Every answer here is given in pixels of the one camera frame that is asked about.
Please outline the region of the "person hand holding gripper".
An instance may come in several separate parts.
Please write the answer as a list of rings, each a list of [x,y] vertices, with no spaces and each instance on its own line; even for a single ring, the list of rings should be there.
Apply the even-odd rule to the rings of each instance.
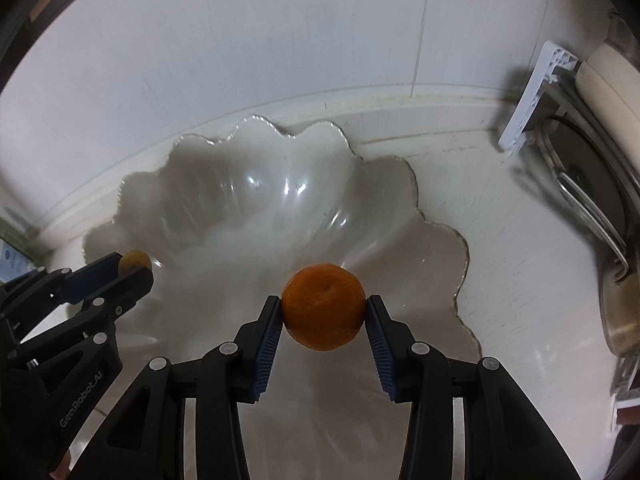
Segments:
[[[71,461],[72,456],[70,455],[70,450],[67,450],[61,460],[61,463],[58,464],[54,471],[50,472],[50,478],[52,480],[66,480],[70,474]]]

